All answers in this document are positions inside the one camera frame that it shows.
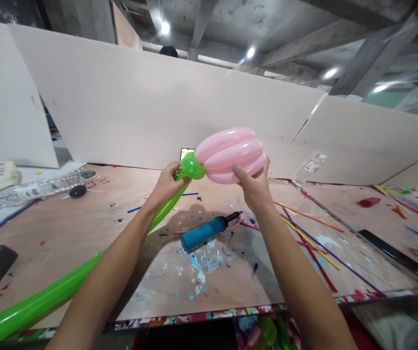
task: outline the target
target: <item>balloon sculpture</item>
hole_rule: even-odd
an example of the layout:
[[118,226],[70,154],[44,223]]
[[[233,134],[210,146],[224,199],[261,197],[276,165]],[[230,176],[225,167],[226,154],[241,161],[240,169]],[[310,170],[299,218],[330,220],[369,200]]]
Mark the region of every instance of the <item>balloon sculpture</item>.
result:
[[[250,175],[259,171],[266,162],[262,143],[256,139],[253,130],[246,127],[228,129],[205,139],[195,152],[188,153],[181,160],[181,171],[176,180],[185,176],[200,180],[207,177],[220,184],[237,183],[232,172],[234,164],[241,165]],[[151,232],[173,209],[189,186],[186,184],[177,195],[163,204],[150,226]],[[80,266],[65,277],[27,300],[0,314],[0,341],[15,331],[26,327],[33,320],[45,316],[57,305],[72,297],[89,272],[100,260],[103,252]]]

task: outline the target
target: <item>ceiling light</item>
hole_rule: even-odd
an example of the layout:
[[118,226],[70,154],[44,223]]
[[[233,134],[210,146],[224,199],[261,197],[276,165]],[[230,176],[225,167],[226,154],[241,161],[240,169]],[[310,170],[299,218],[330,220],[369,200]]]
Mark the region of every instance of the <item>ceiling light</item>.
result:
[[168,22],[163,22],[162,23],[162,34],[167,35],[169,32],[170,32],[170,25],[168,24]]
[[387,89],[388,87],[389,85],[379,85],[377,88],[374,89],[374,92],[382,91],[384,89]]
[[329,70],[329,71],[328,71],[328,72],[324,75],[324,78],[328,79],[328,78],[330,78],[331,76],[333,76],[335,73],[337,73],[337,69],[336,69],[336,68],[333,68],[333,69]]
[[251,58],[251,57],[253,57],[254,56],[254,52],[255,52],[255,49],[254,48],[250,48],[249,50],[248,50],[248,54],[246,55],[248,58]]

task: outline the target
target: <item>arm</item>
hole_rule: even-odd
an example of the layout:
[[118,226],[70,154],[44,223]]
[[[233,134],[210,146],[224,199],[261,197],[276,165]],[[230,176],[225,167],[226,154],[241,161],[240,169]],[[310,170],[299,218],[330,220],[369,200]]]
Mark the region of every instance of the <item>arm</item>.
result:
[[162,170],[154,191],[104,253],[74,296],[47,349],[91,349],[131,277],[159,207],[189,181],[175,182],[180,162]]
[[269,163],[253,177],[238,165],[233,172],[259,222],[285,303],[307,349],[356,349],[342,312],[273,204],[267,181]]

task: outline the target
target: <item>yellow stick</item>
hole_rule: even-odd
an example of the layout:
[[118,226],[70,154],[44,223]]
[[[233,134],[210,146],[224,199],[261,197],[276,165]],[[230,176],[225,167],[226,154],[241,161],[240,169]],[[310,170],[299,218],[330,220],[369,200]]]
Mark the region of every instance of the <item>yellow stick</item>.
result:
[[[301,233],[295,226],[293,226],[292,224],[290,224],[290,222],[287,220],[287,219],[285,219],[283,216],[282,216],[282,219],[283,219],[283,221],[285,221],[287,224],[289,224],[291,227],[293,227],[294,228],[294,230],[296,231],[296,232],[298,232],[305,240],[306,240],[306,242],[308,242],[308,244],[310,244],[310,245],[312,245],[312,246],[314,246],[314,243],[312,243],[303,233]],[[329,259],[323,252],[321,252],[321,251],[318,251],[318,253],[319,254],[321,254],[323,257],[324,257],[324,259],[326,259],[329,263],[331,263],[332,264],[332,266],[334,266],[337,270],[341,270],[341,268],[339,268],[336,264],[334,264],[334,262],[331,260],[331,259]]]

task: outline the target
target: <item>green balloon scrap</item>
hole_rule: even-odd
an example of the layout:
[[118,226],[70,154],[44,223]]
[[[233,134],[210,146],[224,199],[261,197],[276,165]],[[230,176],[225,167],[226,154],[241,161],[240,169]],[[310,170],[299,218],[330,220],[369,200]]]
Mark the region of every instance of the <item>green balloon scrap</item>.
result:
[[[176,180],[178,181],[186,176],[194,180],[200,180],[204,175],[204,167],[194,160],[194,152],[191,152],[181,160],[181,172]],[[189,184],[190,182],[188,182],[175,197],[159,208],[150,225],[149,232],[151,232],[168,215],[168,213],[170,213],[181,195],[188,188]],[[44,317],[48,312],[51,312],[55,306],[72,297],[95,264],[100,260],[104,252],[105,251],[98,253],[94,258],[80,266],[78,269],[27,300],[3,311],[0,314],[0,341],[22,327],[25,327],[33,320],[42,316]]]

